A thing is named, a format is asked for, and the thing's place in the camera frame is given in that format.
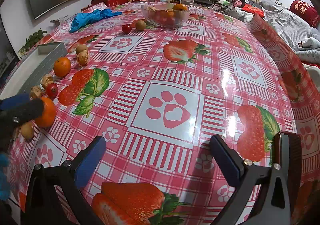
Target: blue gripper pad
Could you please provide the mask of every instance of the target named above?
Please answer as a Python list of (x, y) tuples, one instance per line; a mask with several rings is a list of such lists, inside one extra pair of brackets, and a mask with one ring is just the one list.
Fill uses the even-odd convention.
[(75, 186), (77, 189), (84, 188), (89, 182), (94, 170), (102, 159), (106, 151), (106, 140), (102, 136), (97, 136), (97, 143), (91, 148), (88, 146), (86, 156), (75, 171)]
[(227, 183), (230, 186), (237, 188), (240, 185), (241, 175), (244, 173), (239, 169), (234, 158), (238, 158), (236, 160), (242, 162), (242, 159), (238, 155), (236, 151), (230, 149), (227, 144), (223, 141), (223, 139), (219, 135), (214, 135), (210, 139), (210, 151), (215, 161), (217, 162), (223, 176), (225, 177)]
[(7, 111), (18, 106), (19, 104), (27, 103), (28, 101), (30, 101), (29, 94), (20, 93), (15, 96), (3, 99), (0, 104), (0, 110)]

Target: kiwi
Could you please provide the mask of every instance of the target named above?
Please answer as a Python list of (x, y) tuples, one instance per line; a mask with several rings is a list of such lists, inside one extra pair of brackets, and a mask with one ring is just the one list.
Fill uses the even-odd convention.
[(89, 48), (86, 45), (79, 45), (76, 48), (76, 54), (81, 53), (83, 50), (89, 50)]
[(32, 140), (35, 135), (32, 121), (28, 121), (23, 124), (20, 128), (20, 132), (26, 141)]

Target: light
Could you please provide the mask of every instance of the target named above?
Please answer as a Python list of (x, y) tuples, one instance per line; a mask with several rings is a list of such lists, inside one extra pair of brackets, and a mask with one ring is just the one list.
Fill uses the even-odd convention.
[(227, 129), (229, 136), (234, 137), (236, 134), (236, 117), (234, 115), (230, 116)]
[(229, 76), (230, 76), (229, 70), (227, 68), (223, 69), (221, 86), (222, 86), (222, 90), (223, 90), (223, 93), (225, 94), (225, 96), (228, 96), (228, 93), (226, 90), (226, 85), (227, 85)]

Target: plastic container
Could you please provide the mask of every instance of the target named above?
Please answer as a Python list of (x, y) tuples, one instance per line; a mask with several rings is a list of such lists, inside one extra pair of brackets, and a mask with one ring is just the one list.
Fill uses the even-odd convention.
[[(175, 4), (172, 3), (156, 4), (153, 6), (144, 4), (141, 5), (141, 9), (144, 18), (151, 24), (164, 28), (176, 28), (182, 26), (188, 20), (190, 11), (189, 8), (187, 11), (172, 11), (173, 6)], [(149, 7), (155, 7), (156, 11), (149, 10)]]

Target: screw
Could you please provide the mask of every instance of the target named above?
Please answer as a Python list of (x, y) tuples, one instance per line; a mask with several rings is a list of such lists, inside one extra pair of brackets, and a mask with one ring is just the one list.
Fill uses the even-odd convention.
[(279, 164), (277, 164), (277, 163), (274, 163), (274, 164), (273, 164), (273, 167), (274, 167), (275, 169), (277, 169), (277, 170), (280, 170), (280, 169), (281, 169), (281, 166), (280, 166)]
[(18, 117), (12, 117), (12, 121), (15, 123), (19, 123), (20, 119)]
[(250, 159), (245, 159), (244, 160), (244, 163), (247, 165), (247, 166), (251, 166), (253, 163)]
[(71, 160), (66, 160), (63, 162), (64, 167), (69, 167), (71, 165), (72, 161)]
[(39, 170), (42, 167), (42, 164), (36, 164), (34, 170)]

